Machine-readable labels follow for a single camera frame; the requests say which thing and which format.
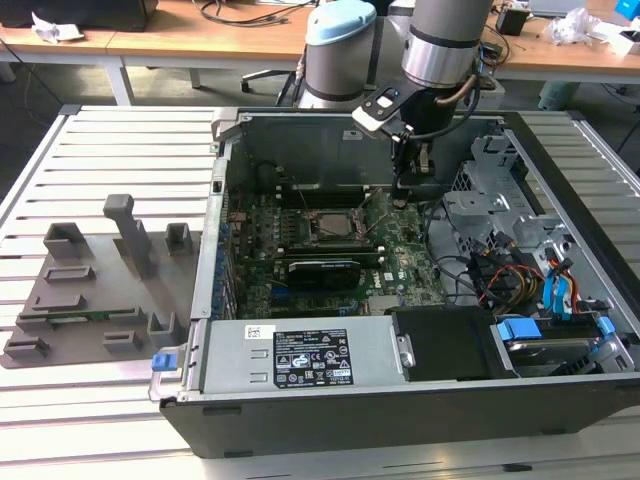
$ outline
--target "blue tab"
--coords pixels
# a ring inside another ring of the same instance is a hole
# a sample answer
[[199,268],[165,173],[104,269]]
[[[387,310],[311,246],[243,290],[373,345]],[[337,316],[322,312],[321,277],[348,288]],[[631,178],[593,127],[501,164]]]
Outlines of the blue tab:
[[544,281],[544,290],[542,291],[542,303],[544,308],[551,308],[551,300],[553,297],[553,270],[549,270],[547,278]]
[[511,330],[509,330],[509,326],[502,322],[498,324],[498,332],[500,332],[500,337],[503,342],[508,342],[509,340],[513,340],[513,334]]
[[600,317],[598,319],[598,326],[604,336],[615,333],[616,331],[616,327],[613,325],[609,317]]
[[498,324],[498,332],[503,341],[542,338],[538,324],[533,318],[506,318]]
[[178,356],[175,353],[156,353],[151,358],[151,370],[154,372],[173,372],[178,369]]
[[571,316],[564,310],[564,296],[569,288],[569,282],[564,277],[558,278],[558,290],[553,302],[553,313],[560,315],[563,320],[569,320]]

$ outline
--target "barcode sticker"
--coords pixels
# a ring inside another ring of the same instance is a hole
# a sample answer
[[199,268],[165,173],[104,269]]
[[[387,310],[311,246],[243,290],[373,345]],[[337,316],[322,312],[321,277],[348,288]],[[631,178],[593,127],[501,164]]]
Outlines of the barcode sticker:
[[271,340],[273,332],[276,331],[275,325],[245,325],[245,340]]

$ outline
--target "office chair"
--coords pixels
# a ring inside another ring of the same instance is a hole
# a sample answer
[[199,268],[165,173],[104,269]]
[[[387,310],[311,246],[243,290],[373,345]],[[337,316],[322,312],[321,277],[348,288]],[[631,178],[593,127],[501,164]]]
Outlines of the office chair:
[[277,77],[280,75],[286,75],[287,79],[284,82],[284,86],[280,93],[278,93],[278,98],[276,99],[276,107],[282,106],[282,102],[284,101],[291,85],[296,79],[296,72],[290,70],[262,70],[260,72],[250,73],[249,75],[244,75],[242,80],[240,80],[240,89],[243,93],[251,93],[251,88],[249,87],[249,82],[251,80],[258,80],[260,78],[269,78],[269,77]]

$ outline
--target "desk leg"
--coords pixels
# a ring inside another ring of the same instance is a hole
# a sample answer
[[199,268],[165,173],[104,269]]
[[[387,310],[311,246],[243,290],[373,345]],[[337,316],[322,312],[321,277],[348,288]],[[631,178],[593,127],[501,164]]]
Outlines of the desk leg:
[[133,102],[133,90],[126,67],[117,63],[105,65],[111,90],[118,105],[129,106]]
[[195,88],[197,90],[202,86],[200,84],[200,70],[197,68],[190,68],[189,76],[191,77],[191,88]]

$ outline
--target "open computer chassis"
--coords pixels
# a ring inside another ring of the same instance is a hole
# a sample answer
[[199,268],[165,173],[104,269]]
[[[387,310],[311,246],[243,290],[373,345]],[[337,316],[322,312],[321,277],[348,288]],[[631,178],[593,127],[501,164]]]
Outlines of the open computer chassis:
[[519,114],[439,139],[409,202],[348,115],[217,115],[189,339],[157,362],[182,383],[151,388],[197,455],[561,434],[640,403],[640,281]]

